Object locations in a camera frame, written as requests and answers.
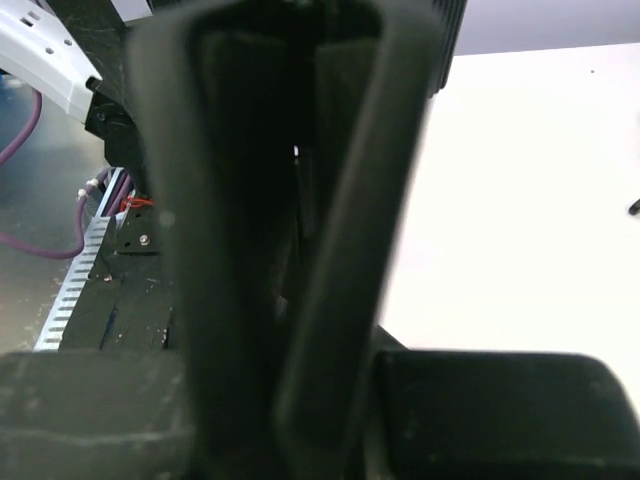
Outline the black tripod stand shock mount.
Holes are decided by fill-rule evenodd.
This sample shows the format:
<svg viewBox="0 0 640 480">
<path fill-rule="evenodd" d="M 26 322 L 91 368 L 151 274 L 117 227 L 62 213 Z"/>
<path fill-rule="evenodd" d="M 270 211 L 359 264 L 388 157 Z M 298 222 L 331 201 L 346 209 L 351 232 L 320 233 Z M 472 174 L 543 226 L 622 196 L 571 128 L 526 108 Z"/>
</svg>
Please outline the black tripod stand shock mount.
<svg viewBox="0 0 640 480">
<path fill-rule="evenodd" d="M 628 214 L 631 216 L 636 216 L 640 213 L 640 199 L 636 200 L 629 208 Z"/>
</svg>

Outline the black round-base stand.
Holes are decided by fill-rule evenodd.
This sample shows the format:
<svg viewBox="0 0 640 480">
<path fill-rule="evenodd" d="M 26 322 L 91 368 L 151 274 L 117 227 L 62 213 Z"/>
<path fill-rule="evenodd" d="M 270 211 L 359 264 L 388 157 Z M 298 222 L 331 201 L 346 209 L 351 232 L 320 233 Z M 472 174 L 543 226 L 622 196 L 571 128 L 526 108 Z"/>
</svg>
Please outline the black round-base stand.
<svg viewBox="0 0 640 480">
<path fill-rule="evenodd" d="M 195 425 L 193 479 L 338 479 L 461 1 L 199 1 L 127 67 Z"/>
</svg>

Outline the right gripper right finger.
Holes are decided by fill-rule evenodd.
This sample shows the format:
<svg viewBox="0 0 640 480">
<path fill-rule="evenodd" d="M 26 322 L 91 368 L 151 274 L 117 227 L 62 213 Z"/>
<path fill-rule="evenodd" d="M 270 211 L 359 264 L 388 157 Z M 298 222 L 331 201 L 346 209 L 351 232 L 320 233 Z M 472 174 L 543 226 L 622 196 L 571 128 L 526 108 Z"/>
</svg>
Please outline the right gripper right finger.
<svg viewBox="0 0 640 480">
<path fill-rule="evenodd" d="M 600 360 L 375 335 L 373 479 L 635 479 L 639 421 Z"/>
</svg>

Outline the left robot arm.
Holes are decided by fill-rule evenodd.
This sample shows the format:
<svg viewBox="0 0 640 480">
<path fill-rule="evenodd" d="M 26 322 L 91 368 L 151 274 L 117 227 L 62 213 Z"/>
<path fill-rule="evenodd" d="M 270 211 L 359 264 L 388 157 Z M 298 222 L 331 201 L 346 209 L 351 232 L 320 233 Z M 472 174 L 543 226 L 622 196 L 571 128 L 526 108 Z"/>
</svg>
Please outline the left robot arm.
<svg viewBox="0 0 640 480">
<path fill-rule="evenodd" d="M 128 171 L 143 165 L 126 88 L 126 27 L 109 1 L 1 3 L 1 71 L 35 90 L 26 131 L 5 147 L 6 162 L 35 128 L 42 99 L 104 141 L 107 161 Z"/>
</svg>

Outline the black front rail base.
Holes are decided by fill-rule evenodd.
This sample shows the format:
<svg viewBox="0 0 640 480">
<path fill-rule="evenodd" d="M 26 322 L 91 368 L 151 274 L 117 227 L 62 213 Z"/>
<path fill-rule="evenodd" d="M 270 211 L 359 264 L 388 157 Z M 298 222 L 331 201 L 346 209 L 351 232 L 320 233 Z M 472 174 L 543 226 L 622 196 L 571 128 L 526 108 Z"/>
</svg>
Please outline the black front rail base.
<svg viewBox="0 0 640 480">
<path fill-rule="evenodd" d="M 62 333 L 59 349 L 163 350 L 173 320 L 172 284 L 162 272 L 156 212 L 128 209 L 108 220 L 87 282 Z"/>
</svg>

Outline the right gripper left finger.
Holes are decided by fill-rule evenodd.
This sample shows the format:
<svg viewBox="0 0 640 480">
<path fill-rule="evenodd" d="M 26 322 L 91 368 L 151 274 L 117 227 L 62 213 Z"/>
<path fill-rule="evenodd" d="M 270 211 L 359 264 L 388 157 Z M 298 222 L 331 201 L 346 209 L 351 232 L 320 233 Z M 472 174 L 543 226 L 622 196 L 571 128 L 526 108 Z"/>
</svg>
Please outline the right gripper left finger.
<svg viewBox="0 0 640 480">
<path fill-rule="evenodd" d="M 4 479 L 184 479 L 193 433 L 175 354 L 1 359 Z"/>
</svg>

